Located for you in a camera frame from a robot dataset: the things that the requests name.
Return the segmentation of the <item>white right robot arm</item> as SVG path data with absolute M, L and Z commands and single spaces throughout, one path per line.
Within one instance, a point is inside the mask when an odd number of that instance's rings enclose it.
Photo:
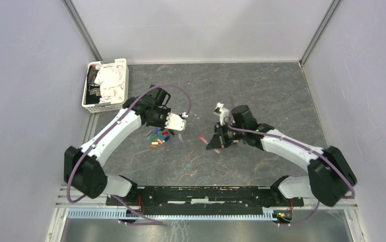
M 293 198 L 314 197 L 332 207 L 339 200 L 354 198 L 357 178 L 340 149 L 309 145 L 284 135 L 268 124 L 259 124 L 247 105 L 227 109 L 217 103 L 219 121 L 206 149 L 224 149 L 244 142 L 259 150 L 281 156 L 307 172 L 306 176 L 286 175 L 272 184 L 271 201 L 285 205 Z

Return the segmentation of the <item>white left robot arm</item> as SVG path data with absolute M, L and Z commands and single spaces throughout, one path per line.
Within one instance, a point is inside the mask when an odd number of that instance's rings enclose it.
M 64 153 L 63 177 L 67 183 L 67 200 L 76 203 L 84 197 L 117 196 L 125 205 L 137 201 L 136 184 L 123 175 L 109 175 L 103 169 L 115 149 L 141 126 L 169 128 L 174 119 L 178 130 L 185 121 L 171 113 L 163 102 L 170 99 L 166 85 L 152 85 L 146 93 L 129 98 L 113 120 L 95 137 L 79 148 L 70 146 Z

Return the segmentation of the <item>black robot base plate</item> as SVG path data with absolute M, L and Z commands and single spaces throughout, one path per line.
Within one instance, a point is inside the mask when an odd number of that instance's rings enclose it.
M 123 201 L 145 206 L 146 215 L 260 215 L 267 208 L 302 207 L 302 198 L 288 199 L 272 187 L 144 186 Z

